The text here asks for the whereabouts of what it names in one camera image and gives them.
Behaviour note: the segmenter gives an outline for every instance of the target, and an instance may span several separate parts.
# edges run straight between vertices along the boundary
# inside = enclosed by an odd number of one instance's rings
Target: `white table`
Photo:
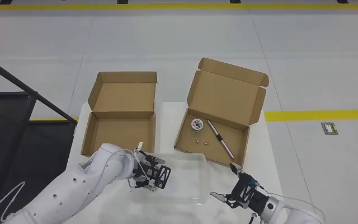
[[[155,152],[174,152],[173,145],[182,122],[186,102],[157,102],[154,108],[157,115]],[[81,156],[84,134],[91,108],[83,104],[72,143],[67,168],[75,167],[86,157]],[[237,177],[229,168],[208,162],[210,172],[210,191],[230,193]],[[258,123],[251,126],[244,171],[251,174],[268,191],[282,194],[274,154],[265,116],[261,112]],[[126,181],[115,181],[108,185],[82,212],[66,223],[242,223],[251,218],[250,209],[231,209],[213,197],[203,205],[157,204],[144,206],[132,204]],[[278,223],[283,223],[282,214]]]

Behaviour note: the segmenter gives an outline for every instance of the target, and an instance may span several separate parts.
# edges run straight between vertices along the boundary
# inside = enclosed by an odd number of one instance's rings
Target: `concrete floor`
[[[356,109],[357,19],[320,10],[3,11],[0,66],[72,116],[99,71],[157,71],[156,100],[185,101],[202,57],[267,73],[265,111]],[[15,89],[0,77],[1,91]],[[57,116],[40,104],[32,115]],[[339,135],[325,136],[320,120],[267,125],[284,194],[322,208],[327,223],[355,223],[358,122],[330,122]]]

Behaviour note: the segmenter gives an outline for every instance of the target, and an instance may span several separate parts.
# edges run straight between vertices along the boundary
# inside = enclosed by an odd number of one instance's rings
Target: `clear plastic container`
[[[164,189],[151,192],[137,188],[132,191],[132,202],[204,204],[209,195],[209,175],[202,153],[151,153],[166,161],[172,169]]]

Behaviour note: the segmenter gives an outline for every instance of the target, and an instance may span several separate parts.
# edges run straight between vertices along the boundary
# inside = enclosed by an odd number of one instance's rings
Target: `yellow stripe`
[[[60,5],[1,5],[0,10],[179,10],[179,9],[290,9],[290,10],[356,10],[358,4],[195,4],[195,3],[154,3],[154,4],[60,4]]]
[[[268,111],[265,118],[267,122],[358,119],[358,110]]]
[[[45,121],[45,120],[66,120],[66,118],[31,118],[30,121]]]

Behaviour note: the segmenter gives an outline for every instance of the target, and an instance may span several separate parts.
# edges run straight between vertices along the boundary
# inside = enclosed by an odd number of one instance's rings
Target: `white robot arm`
[[[133,178],[136,181],[136,186],[130,186],[133,188],[144,187],[152,191],[163,189],[171,169],[163,165],[159,167],[165,161],[146,155],[141,147],[142,143],[139,143],[133,155],[130,155],[116,145],[103,144],[91,158],[76,169],[63,172],[27,206],[9,215],[5,224],[63,223],[89,205],[107,184],[116,179]],[[310,211],[297,209],[259,192],[256,188],[263,187],[237,164],[230,164],[230,168],[239,177],[231,194],[210,194],[231,208],[250,208],[253,214],[260,216],[261,223],[266,224],[276,224],[284,208],[290,210],[285,224],[324,224]]]
[[[252,176],[243,172],[239,165],[231,163],[230,168],[239,177],[232,192],[230,194],[211,192],[210,195],[231,208],[242,207],[253,210],[249,224],[257,216],[260,216],[260,223],[277,224],[283,209],[290,210],[285,224],[324,224],[324,221],[311,211],[295,208],[275,197],[262,194],[257,188],[267,191]]]
[[[27,206],[9,215],[5,223],[63,223],[90,204],[115,179],[133,178],[137,184],[134,188],[152,191],[164,188],[170,168],[159,168],[157,165],[165,161],[146,155],[141,146],[142,143],[130,155],[116,145],[102,144],[91,158],[74,170],[65,170]]]

